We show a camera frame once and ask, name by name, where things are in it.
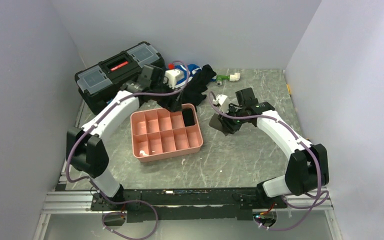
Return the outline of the olive underwear with beige waistband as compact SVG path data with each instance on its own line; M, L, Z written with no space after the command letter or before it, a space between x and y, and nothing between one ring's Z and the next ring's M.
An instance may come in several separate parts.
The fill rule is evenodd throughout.
M208 125L211 128L223 133L225 136L232 134L231 129L229 129L229 127L224 124L224 122L222 121L221 116L219 114L214 113L212 115Z

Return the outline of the pink compartment tray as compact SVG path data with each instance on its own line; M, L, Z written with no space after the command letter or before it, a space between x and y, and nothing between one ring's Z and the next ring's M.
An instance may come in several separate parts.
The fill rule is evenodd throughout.
M195 125L185 127L182 110L191 108ZM182 110L170 112L155 108L130 116L133 156L141 163L197 153L204 140L195 106L186 103Z

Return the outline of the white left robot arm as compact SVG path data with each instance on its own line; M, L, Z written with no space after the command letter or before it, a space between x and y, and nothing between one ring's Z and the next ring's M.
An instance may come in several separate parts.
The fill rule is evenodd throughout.
M124 189L109 170L105 142L143 103L169 100L180 96L185 88L186 85L177 87L175 81L167 79L161 68L146 64L139 76L121 85L111 102L92 120L67 131L67 181L88 180L104 196L103 202L109 209L119 209L124 203Z

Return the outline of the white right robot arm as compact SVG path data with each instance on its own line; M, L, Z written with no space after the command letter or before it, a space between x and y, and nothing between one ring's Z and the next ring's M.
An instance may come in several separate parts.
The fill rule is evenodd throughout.
M275 197L303 195L317 190L330 181L327 149L313 144L289 126L269 102L260 102L251 87L235 93L237 103L226 95L215 95L212 106L217 111L211 126L224 135L236 133L243 124L250 123L269 136L282 150L288 162L284 175L265 180L257 185L256 203L269 207Z

